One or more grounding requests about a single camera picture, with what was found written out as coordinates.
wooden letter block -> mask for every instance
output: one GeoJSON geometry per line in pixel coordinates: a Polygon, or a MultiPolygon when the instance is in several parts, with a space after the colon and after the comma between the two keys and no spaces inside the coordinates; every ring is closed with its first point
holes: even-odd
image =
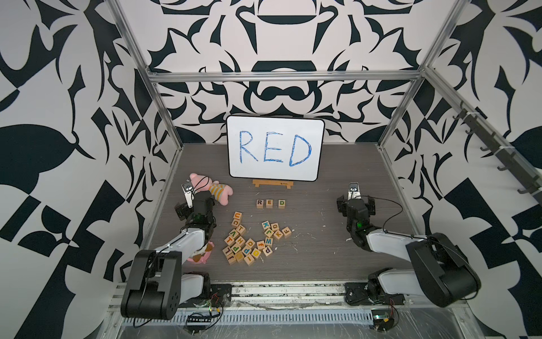
{"type": "Polygon", "coordinates": [[[244,255],[249,255],[250,253],[252,252],[252,248],[248,247],[248,246],[245,246],[243,248],[243,254],[244,255]]]}
{"type": "Polygon", "coordinates": [[[231,222],[231,225],[233,226],[233,228],[239,227],[240,224],[241,224],[241,220],[239,220],[239,219],[234,219],[234,220],[231,222]]]}
{"type": "Polygon", "coordinates": [[[284,236],[284,234],[281,231],[276,231],[275,234],[273,234],[276,240],[280,240],[284,236]]]}
{"type": "Polygon", "coordinates": [[[234,253],[239,252],[241,249],[242,249],[242,247],[239,246],[238,244],[234,244],[234,245],[231,247],[231,251],[234,252],[234,253]]]}
{"type": "Polygon", "coordinates": [[[229,262],[230,265],[233,265],[237,262],[237,259],[235,259],[235,254],[233,252],[229,256],[226,256],[226,260],[229,262]]]}
{"type": "Polygon", "coordinates": [[[247,263],[248,266],[251,266],[253,263],[256,262],[256,260],[254,260],[252,254],[249,253],[246,257],[244,257],[244,262],[247,263]]]}
{"type": "Polygon", "coordinates": [[[226,247],[225,249],[223,249],[222,252],[224,253],[224,255],[225,255],[226,257],[229,256],[230,254],[231,254],[231,255],[234,254],[229,246],[226,247]]]}
{"type": "Polygon", "coordinates": [[[284,235],[284,239],[292,235],[292,231],[290,231],[289,227],[285,227],[282,229],[282,234],[284,235]]]}
{"type": "Polygon", "coordinates": [[[275,233],[275,232],[273,232],[272,229],[268,228],[268,229],[267,229],[265,232],[263,232],[263,233],[266,235],[267,238],[271,238],[271,237],[273,236],[273,233],[275,233]]]}
{"type": "Polygon", "coordinates": [[[252,256],[254,259],[258,259],[260,257],[260,254],[262,254],[262,251],[258,250],[257,248],[252,250],[252,256]]]}
{"type": "Polygon", "coordinates": [[[244,260],[243,252],[237,252],[235,254],[235,260],[237,260],[238,263],[242,262],[244,260]]]}
{"type": "Polygon", "coordinates": [[[234,239],[237,239],[237,237],[240,236],[239,232],[236,230],[236,229],[233,229],[231,232],[230,232],[230,237],[234,238],[234,239]]]}
{"type": "Polygon", "coordinates": [[[244,243],[245,243],[245,240],[243,239],[242,236],[240,236],[239,238],[237,238],[237,240],[235,240],[235,243],[238,244],[239,246],[243,247],[244,243]]]}
{"type": "Polygon", "coordinates": [[[243,225],[239,225],[235,230],[239,232],[239,235],[243,235],[247,231],[243,225]]]}
{"type": "Polygon", "coordinates": [[[271,248],[269,246],[267,246],[266,248],[263,249],[263,254],[265,254],[266,257],[270,256],[272,252],[273,251],[271,250],[271,248]]]}
{"type": "Polygon", "coordinates": [[[232,238],[231,236],[224,239],[224,241],[226,242],[226,244],[228,244],[228,246],[231,246],[231,245],[235,244],[235,239],[232,238]]]}
{"type": "Polygon", "coordinates": [[[248,239],[247,240],[247,243],[245,244],[247,245],[247,247],[250,247],[250,249],[252,250],[252,248],[254,247],[254,245],[256,245],[256,241],[252,240],[252,239],[248,239]]]}

aluminum frame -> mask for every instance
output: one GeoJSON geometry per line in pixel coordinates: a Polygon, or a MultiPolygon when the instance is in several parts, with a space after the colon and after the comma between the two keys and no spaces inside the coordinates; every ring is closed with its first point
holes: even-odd
{"type": "Polygon", "coordinates": [[[120,36],[126,42],[126,48],[130,52],[130,56],[135,62],[137,70],[139,71],[139,75],[141,75],[143,83],[145,84],[145,87],[147,88],[147,91],[149,92],[152,101],[158,109],[158,114],[160,114],[160,117],[162,118],[162,121],[166,126],[167,132],[173,139],[173,142],[175,143],[177,149],[182,149],[183,142],[180,139],[179,134],[177,133],[177,129],[175,128],[173,121],[171,120],[171,115],[169,111],[167,110],[164,102],[162,101],[160,93],[156,89],[156,86],[149,79],[147,64],[143,59],[141,49],[137,44],[136,38],[132,34],[132,30],[130,29],[130,25],[128,24],[128,20],[126,19],[126,15],[124,14],[122,7],[120,6],[118,0],[105,0],[105,2],[107,4],[107,7],[109,8],[109,11],[111,12],[111,15],[113,16],[113,19],[115,20],[120,36]]]}
{"type": "Polygon", "coordinates": [[[149,73],[153,83],[161,82],[224,82],[224,81],[351,81],[351,80],[413,80],[416,70],[405,71],[291,71],[291,72],[211,72],[211,73],[149,73]]]}
{"type": "Polygon", "coordinates": [[[420,229],[418,224],[416,223],[416,219],[414,219],[414,215],[412,214],[408,200],[403,193],[403,187],[401,186],[401,184],[399,184],[399,180],[397,179],[397,176],[393,171],[391,159],[388,156],[388,152],[380,146],[377,146],[377,149],[382,156],[382,160],[384,161],[384,167],[386,168],[386,171],[390,176],[391,183],[393,185],[393,188],[395,189],[395,192],[397,193],[397,196],[399,197],[399,201],[401,202],[401,205],[403,205],[403,210],[406,213],[406,217],[410,221],[413,233],[416,235],[425,234],[425,229],[420,229]]]}
{"type": "Polygon", "coordinates": [[[435,90],[442,95],[444,100],[446,100],[457,113],[461,112],[463,108],[465,108],[467,112],[476,112],[474,107],[431,67],[424,67],[422,69],[422,77],[424,77],[435,90]]]}
{"type": "MultiPolygon", "coordinates": [[[[435,37],[435,40],[431,45],[431,48],[429,49],[427,55],[418,67],[418,71],[420,73],[424,68],[432,65],[433,62],[436,60],[442,48],[444,47],[444,44],[446,43],[448,38],[450,38],[450,35],[457,26],[457,22],[461,14],[463,13],[463,10],[470,3],[470,1],[471,0],[456,0],[455,3],[452,5],[451,11],[450,13],[448,13],[446,20],[442,24],[441,29],[439,30],[437,36],[435,37]]],[[[390,122],[384,130],[384,133],[382,133],[382,136],[378,141],[378,145],[386,145],[386,142],[388,142],[389,138],[393,135],[395,128],[397,128],[397,125],[399,124],[401,119],[403,119],[403,115],[407,111],[408,105],[410,104],[416,93],[418,93],[418,90],[420,89],[420,86],[422,86],[422,83],[422,77],[419,77],[416,81],[411,83],[410,87],[405,92],[403,99],[399,103],[399,106],[397,106],[397,108],[395,109],[395,112],[393,113],[390,122]]]]}
{"type": "Polygon", "coordinates": [[[173,156],[173,160],[171,161],[170,171],[166,177],[166,181],[164,183],[164,186],[162,187],[162,191],[160,192],[160,196],[158,197],[158,202],[152,214],[152,219],[149,224],[150,227],[147,230],[147,232],[145,232],[145,234],[143,235],[143,243],[141,243],[141,247],[140,247],[142,250],[148,250],[149,247],[151,246],[152,238],[154,237],[154,232],[156,231],[156,227],[158,226],[158,220],[160,219],[160,216],[162,215],[162,209],[164,208],[167,194],[169,193],[169,190],[171,188],[171,183],[173,182],[175,172],[177,172],[177,167],[179,165],[179,160],[182,153],[183,153],[183,150],[179,149],[177,150],[177,152],[175,152],[175,155],[173,156]]]}

black and white patterned wall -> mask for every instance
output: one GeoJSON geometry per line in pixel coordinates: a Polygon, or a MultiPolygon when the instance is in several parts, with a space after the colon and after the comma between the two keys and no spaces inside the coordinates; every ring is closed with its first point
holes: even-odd
{"type": "MultiPolygon", "coordinates": [[[[153,72],[417,69],[452,3],[121,0],[153,72]]],[[[376,142],[406,83],[162,84],[160,91],[185,142],[225,142],[224,119],[236,112],[322,117],[326,142],[376,142]]]]}
{"type": "Polygon", "coordinates": [[[473,0],[434,67],[542,168],[542,3],[473,0]]]}
{"type": "MultiPolygon", "coordinates": [[[[473,0],[436,70],[540,168],[542,3],[473,0]]],[[[442,232],[482,281],[468,303],[487,336],[542,335],[542,207],[428,82],[385,145],[416,223],[442,232]]]]}
{"type": "Polygon", "coordinates": [[[225,143],[234,113],[318,117],[326,142],[376,142],[407,80],[162,83],[158,87],[183,142],[225,143]]]}
{"type": "Polygon", "coordinates": [[[103,0],[1,8],[2,337],[92,337],[176,147],[103,0]]]}

hook rack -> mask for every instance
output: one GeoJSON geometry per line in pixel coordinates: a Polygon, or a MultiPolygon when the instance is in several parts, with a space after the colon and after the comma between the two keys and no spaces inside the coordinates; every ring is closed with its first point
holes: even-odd
{"type": "Polygon", "coordinates": [[[467,112],[465,108],[454,117],[463,119],[470,128],[468,135],[476,134],[486,145],[481,151],[491,151],[503,166],[497,167],[499,171],[509,171],[524,187],[518,189],[519,194],[531,194],[542,206],[542,179],[539,171],[533,167],[487,120],[477,112],[467,112]]]}

stuffed toy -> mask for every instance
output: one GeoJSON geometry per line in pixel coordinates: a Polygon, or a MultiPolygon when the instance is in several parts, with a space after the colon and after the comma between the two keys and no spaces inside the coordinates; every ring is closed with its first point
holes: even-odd
{"type": "Polygon", "coordinates": [[[190,182],[194,187],[194,193],[210,191],[215,197],[215,200],[218,201],[222,206],[226,206],[228,204],[228,196],[234,193],[234,190],[230,186],[221,184],[217,180],[212,181],[210,177],[205,175],[192,173],[190,174],[190,182]]]}

